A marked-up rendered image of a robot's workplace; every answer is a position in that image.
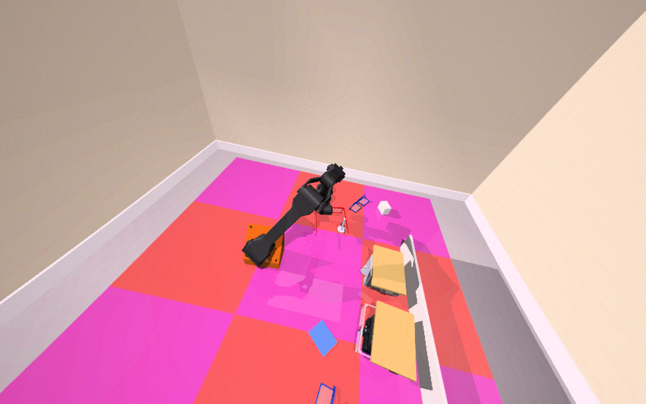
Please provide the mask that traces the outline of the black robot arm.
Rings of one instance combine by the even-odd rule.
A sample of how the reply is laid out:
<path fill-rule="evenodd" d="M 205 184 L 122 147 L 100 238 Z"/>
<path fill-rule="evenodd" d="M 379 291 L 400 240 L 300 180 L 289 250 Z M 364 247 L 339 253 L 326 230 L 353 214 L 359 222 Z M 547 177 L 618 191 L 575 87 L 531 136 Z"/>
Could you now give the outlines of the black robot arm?
<path fill-rule="evenodd" d="M 330 198 L 331 190 L 337 182 L 345 178 L 342 166 L 336 163 L 327 167 L 327 172 L 322 176 L 309 179 L 293 197 L 292 208 L 265 234 L 246 242 L 242 252 L 255 262 L 258 266 L 265 262 L 275 247 L 275 242 L 288 230 L 300 217 L 310 215 L 317 211 Z M 314 188 L 311 183 L 320 182 L 320 188 L 326 191 L 325 200 L 320 193 L 319 187 Z M 308 185 L 309 184 L 309 185 Z"/>

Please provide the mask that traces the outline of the white flat panel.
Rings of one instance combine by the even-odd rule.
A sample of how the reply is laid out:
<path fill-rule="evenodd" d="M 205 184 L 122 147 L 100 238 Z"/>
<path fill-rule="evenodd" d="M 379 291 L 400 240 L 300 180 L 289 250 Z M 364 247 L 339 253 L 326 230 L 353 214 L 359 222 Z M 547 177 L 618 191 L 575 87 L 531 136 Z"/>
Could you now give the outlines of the white flat panel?
<path fill-rule="evenodd" d="M 401 245 L 408 312 L 414 315 L 415 355 L 423 404 L 447 404 L 436 345 L 417 262 L 412 235 Z"/>

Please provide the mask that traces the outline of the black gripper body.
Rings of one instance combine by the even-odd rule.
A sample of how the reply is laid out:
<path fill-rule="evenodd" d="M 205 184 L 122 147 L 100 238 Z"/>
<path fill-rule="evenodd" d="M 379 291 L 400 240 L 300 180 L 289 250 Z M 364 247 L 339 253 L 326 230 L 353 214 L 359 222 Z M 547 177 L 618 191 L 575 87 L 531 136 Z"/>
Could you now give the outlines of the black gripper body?
<path fill-rule="evenodd" d="M 323 196 L 323 201 L 325 200 L 325 194 L 326 191 L 324 189 L 320 188 L 321 184 L 317 185 L 317 188 L 319 187 L 320 193 Z M 331 190 L 331 194 L 333 194 L 333 189 Z M 330 205 L 331 201 L 331 195 L 330 198 L 318 209 L 318 215 L 332 215 L 333 214 L 333 207 Z"/>

